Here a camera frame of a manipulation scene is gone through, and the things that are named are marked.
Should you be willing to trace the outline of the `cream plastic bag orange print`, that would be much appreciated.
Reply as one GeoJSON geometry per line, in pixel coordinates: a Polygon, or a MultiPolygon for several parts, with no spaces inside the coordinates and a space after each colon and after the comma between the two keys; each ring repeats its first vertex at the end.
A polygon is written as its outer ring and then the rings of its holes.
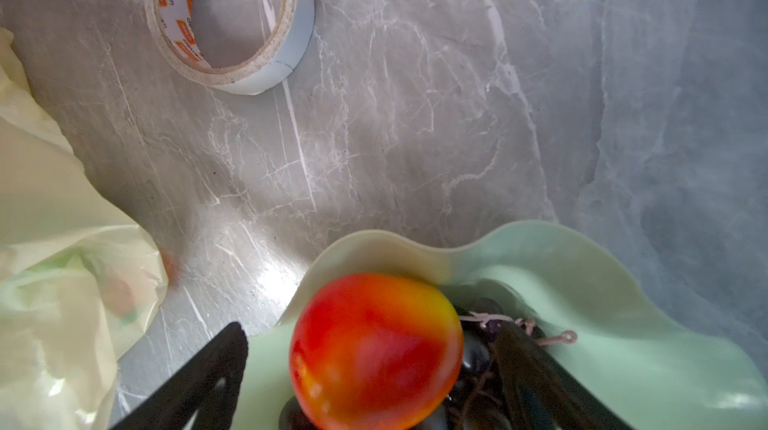
{"type": "Polygon", "coordinates": [[[88,181],[1,34],[1,425],[104,429],[119,359],[168,276],[134,220],[88,181]]]}

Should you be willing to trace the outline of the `red apple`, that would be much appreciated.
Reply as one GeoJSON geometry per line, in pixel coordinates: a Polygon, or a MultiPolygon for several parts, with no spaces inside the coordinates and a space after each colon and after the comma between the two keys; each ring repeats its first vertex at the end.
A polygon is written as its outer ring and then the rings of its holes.
{"type": "Polygon", "coordinates": [[[459,316],[436,287],[353,274],[324,286],[301,312],[289,373],[320,429],[409,429],[449,394],[463,348],[459,316]]]}

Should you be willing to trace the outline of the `clear tape roll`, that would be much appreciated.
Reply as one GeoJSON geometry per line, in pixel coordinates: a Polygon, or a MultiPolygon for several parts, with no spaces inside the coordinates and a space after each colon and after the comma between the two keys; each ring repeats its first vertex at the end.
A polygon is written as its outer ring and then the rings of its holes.
{"type": "Polygon", "coordinates": [[[297,68],[313,34],[314,0],[145,0],[150,34],[186,79],[259,95],[297,68]]]}

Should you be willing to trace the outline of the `dark purple grape bunch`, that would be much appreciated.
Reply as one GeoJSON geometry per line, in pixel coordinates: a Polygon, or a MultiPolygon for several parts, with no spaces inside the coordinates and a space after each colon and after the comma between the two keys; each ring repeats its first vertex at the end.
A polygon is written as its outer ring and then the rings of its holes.
{"type": "MultiPolygon", "coordinates": [[[[450,412],[465,406],[471,392],[479,388],[482,378],[492,368],[492,356],[488,342],[481,338],[475,327],[473,315],[456,311],[463,330],[464,348],[462,367],[456,383],[439,406],[419,424],[409,429],[447,429],[452,420],[450,412]]],[[[283,407],[278,419],[281,429],[320,429],[304,414],[296,395],[283,407]]]]}

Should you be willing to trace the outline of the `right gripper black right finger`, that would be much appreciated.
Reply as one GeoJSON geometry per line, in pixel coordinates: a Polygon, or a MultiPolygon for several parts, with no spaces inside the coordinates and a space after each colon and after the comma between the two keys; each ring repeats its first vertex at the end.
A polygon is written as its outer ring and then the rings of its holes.
{"type": "Polygon", "coordinates": [[[630,427],[517,325],[504,323],[493,352],[512,428],[630,427]]]}

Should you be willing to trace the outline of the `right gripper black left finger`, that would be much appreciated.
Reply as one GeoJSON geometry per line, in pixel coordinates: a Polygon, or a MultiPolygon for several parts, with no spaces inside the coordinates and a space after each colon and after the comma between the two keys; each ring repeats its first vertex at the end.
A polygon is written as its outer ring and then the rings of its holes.
{"type": "Polygon", "coordinates": [[[116,429],[229,429],[248,357],[242,326],[232,322],[116,429]]]}

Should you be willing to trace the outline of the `green leaf-shaped plate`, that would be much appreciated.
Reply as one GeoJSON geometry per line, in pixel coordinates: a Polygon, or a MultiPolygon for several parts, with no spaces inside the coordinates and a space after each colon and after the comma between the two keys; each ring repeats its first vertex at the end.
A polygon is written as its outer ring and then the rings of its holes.
{"type": "Polygon", "coordinates": [[[478,298],[531,316],[547,334],[572,330],[551,356],[635,429],[763,429],[767,384],[734,343],[690,331],[643,293],[630,272],[584,235],[541,221],[504,225],[439,249],[366,230],[330,245],[311,265],[272,331],[248,341],[233,427],[274,429],[293,389],[288,351],[309,300],[345,275],[384,273],[439,287],[461,308],[478,298]]]}

